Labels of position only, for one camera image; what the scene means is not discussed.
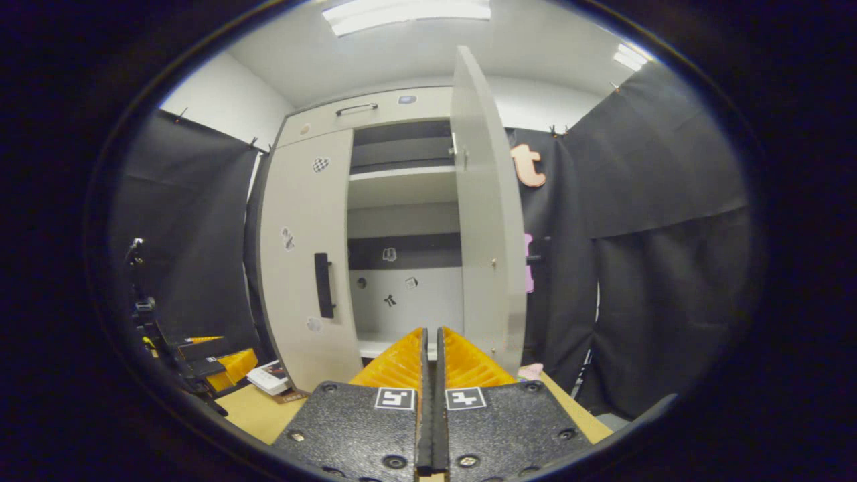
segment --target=drawer handle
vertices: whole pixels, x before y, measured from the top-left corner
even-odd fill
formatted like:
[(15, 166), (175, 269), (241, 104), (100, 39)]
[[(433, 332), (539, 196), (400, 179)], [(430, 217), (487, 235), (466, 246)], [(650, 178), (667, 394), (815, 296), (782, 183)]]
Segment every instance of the drawer handle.
[(339, 109), (336, 111), (336, 117), (341, 117), (342, 113), (345, 111), (350, 111), (351, 109), (359, 109), (360, 107), (370, 107), (371, 110), (375, 110), (378, 108), (378, 105), (375, 102), (369, 102), (368, 104), (361, 105), (352, 105), (351, 107), (346, 107), (345, 109)]
[(322, 318), (333, 318), (333, 296), (330, 294), (330, 272), (333, 264), (327, 260), (327, 253), (315, 253), (315, 290), (319, 295), (319, 311)]

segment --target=table surface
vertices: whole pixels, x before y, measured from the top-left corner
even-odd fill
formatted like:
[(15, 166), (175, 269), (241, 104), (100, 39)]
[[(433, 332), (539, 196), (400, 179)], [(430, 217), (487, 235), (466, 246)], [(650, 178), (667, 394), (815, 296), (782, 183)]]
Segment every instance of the table surface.
[[(600, 442), (613, 433), (606, 425), (586, 412), (586, 409), (551, 380), (548, 374), (542, 372), (540, 377), (590, 442)], [(262, 442), (271, 444), (291, 422), (297, 411), (303, 407), (306, 400), (304, 398), (280, 404), (251, 384), (219, 398), (217, 402), (229, 412), (226, 419), (232, 424)]]

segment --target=ceiling light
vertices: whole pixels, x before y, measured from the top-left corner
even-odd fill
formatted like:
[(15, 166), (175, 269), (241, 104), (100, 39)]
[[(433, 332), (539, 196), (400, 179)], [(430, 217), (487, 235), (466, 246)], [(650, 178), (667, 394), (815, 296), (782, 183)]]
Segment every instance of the ceiling light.
[(628, 69), (633, 70), (634, 72), (640, 70), (640, 68), (643, 67), (643, 64), (641, 64), (640, 62), (637, 62), (633, 58), (630, 58), (629, 56), (625, 55), (624, 53), (622, 53), (620, 51), (616, 52), (616, 55), (613, 56), (613, 59), (616, 62), (621, 63), (622, 65), (626, 66)]
[(638, 54), (640, 54), (640, 55), (642, 55), (643, 57), (645, 57), (645, 58), (646, 58), (646, 60), (649, 60), (650, 62), (651, 62), (652, 60), (655, 60), (655, 58), (654, 58), (653, 56), (651, 56), (651, 54), (650, 54), (649, 52), (647, 52), (647, 51), (646, 51), (646, 50), (644, 50), (644, 49), (639, 48), (637, 45), (632, 44), (631, 42), (626, 42), (626, 43), (625, 43), (625, 45), (626, 45), (627, 47), (630, 47), (632, 50), (634, 50), (634, 51), (635, 51), (635, 52), (637, 52)]
[(640, 65), (643, 65), (646, 62), (649, 62), (649, 59), (647, 59), (646, 57), (643, 57), (642, 54), (633, 50), (631, 47), (629, 47), (625, 44), (619, 44), (619, 51), (624, 53), (625, 55), (629, 56), (630, 58), (632, 58), (634, 60), (634, 62), (639, 63)]
[(489, 20), (488, 0), (353, 0), (321, 12), (333, 33), (349, 33), (400, 21), (459, 18)]

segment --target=cabinet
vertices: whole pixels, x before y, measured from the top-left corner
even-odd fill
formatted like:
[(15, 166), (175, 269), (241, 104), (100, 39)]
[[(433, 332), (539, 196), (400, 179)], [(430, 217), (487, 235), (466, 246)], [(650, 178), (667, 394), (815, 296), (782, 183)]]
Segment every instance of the cabinet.
[(299, 388), (347, 381), (361, 357), (419, 326), (450, 326), (517, 370), (526, 306), (518, 184), (466, 47), (452, 87), (316, 107), (289, 117), (279, 144), (258, 230), (260, 286)]

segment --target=ceiling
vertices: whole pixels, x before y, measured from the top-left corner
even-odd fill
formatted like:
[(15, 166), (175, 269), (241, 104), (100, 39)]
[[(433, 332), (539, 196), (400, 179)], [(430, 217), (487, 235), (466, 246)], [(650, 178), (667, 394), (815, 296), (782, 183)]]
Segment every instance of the ceiling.
[(452, 75), (468, 45), (485, 75), (531, 79), (606, 97), (630, 69), (619, 38), (548, 0), (491, 0), (491, 20), (410, 21), (337, 38), (314, 0), (236, 42), (229, 53), (294, 107), (375, 84)]

